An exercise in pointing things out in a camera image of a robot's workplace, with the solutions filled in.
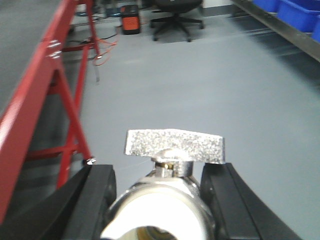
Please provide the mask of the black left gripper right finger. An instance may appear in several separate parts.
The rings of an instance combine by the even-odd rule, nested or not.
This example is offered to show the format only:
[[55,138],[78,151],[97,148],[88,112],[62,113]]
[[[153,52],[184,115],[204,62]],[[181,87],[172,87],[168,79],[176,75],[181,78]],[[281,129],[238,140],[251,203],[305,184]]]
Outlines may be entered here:
[[298,240],[251,190],[231,163],[205,164],[200,195],[209,207],[216,240]]

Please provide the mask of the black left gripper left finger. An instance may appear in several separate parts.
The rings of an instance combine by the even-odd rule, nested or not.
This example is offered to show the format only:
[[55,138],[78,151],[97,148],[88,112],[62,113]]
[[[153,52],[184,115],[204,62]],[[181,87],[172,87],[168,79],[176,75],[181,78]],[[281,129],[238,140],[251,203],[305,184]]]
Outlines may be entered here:
[[64,186],[0,226],[2,240],[98,240],[117,197],[112,165],[83,167]]

